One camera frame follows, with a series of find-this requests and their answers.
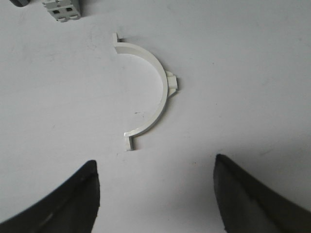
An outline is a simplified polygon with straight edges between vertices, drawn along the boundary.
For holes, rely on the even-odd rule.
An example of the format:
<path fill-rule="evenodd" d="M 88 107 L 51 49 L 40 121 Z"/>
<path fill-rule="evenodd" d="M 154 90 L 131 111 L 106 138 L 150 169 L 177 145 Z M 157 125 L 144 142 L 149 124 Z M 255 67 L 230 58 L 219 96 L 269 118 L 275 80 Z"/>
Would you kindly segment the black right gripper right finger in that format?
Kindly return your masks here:
<path fill-rule="evenodd" d="M 309 233 L 311 213 L 218 154 L 214 192 L 228 233 Z"/>

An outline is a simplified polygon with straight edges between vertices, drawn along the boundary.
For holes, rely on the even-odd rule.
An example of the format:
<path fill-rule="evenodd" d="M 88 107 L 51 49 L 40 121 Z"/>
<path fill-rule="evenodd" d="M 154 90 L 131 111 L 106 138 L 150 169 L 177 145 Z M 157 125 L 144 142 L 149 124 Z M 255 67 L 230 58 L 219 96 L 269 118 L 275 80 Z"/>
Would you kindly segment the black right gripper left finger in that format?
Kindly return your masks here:
<path fill-rule="evenodd" d="M 0 224 L 2 233 L 90 233 L 100 206 L 95 160 L 31 207 Z"/>

